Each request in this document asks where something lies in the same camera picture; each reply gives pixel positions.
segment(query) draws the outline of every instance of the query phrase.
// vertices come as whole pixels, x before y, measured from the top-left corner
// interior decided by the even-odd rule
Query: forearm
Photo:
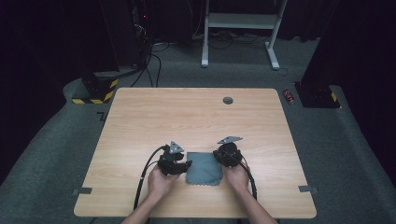
[[[253,198],[248,190],[235,190],[235,195],[247,213],[251,224],[276,223],[268,212]]]
[[[144,224],[161,197],[148,195],[121,224]]]

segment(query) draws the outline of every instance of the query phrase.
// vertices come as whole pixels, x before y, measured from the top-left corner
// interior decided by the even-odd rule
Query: silver bracket
[[[235,137],[235,136],[228,136],[226,138],[224,138],[221,141],[218,141],[218,144],[227,144],[227,143],[232,143],[232,142],[236,142],[239,140],[244,139],[243,137]]]
[[[175,154],[175,153],[183,152],[183,151],[184,151],[184,149],[181,146],[179,146],[176,142],[171,141],[171,146],[169,149],[170,154]]]

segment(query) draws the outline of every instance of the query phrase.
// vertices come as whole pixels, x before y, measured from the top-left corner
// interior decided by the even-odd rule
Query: gray floor
[[[361,134],[340,87],[331,86],[342,108],[302,107],[293,82],[300,81],[318,41],[276,41],[281,69],[273,71],[262,42],[209,49],[209,67],[201,67],[201,48],[171,45],[155,52],[162,60],[160,87],[273,88],[279,93],[318,215],[282,219],[281,223],[396,223],[396,190]],[[226,43],[211,41],[216,47]],[[166,45],[156,46],[155,51]],[[159,63],[152,58],[155,79]],[[137,75],[122,77],[130,86]],[[74,105],[79,80],[64,87],[68,103],[36,135],[0,188],[0,223],[89,223],[73,213],[92,154],[102,131],[98,112],[105,105]],[[145,73],[136,87],[149,87]],[[290,89],[288,105],[281,95]],[[120,223],[122,217],[100,217],[94,223]]]

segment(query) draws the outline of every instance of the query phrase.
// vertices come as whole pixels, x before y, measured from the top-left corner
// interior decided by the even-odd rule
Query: person's left hand
[[[164,175],[156,165],[148,176],[148,194],[159,197],[165,196],[180,175]]]

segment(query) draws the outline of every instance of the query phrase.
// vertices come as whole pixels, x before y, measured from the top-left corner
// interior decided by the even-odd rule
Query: folded cloth
[[[221,164],[213,153],[187,152],[187,160],[192,161],[187,170],[186,180],[190,185],[217,186],[222,179]]]

